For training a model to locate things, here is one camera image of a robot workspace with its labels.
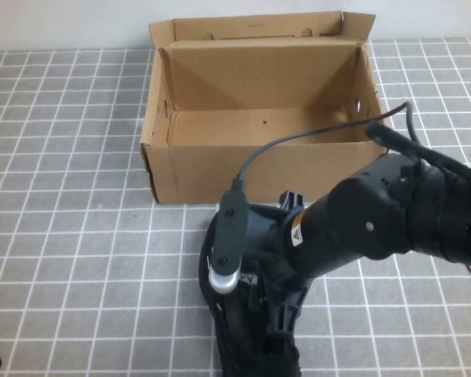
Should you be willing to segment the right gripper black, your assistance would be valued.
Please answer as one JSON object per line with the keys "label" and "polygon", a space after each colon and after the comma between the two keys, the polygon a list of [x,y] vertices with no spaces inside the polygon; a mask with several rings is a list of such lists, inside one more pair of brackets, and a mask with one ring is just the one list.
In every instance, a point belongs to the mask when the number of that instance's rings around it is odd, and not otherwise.
{"label": "right gripper black", "polygon": [[278,207],[250,206],[249,259],[256,272],[249,273],[249,308],[259,315],[266,346],[294,344],[295,323],[311,286],[288,256],[290,225],[304,209],[303,196],[290,191],[280,196]]}

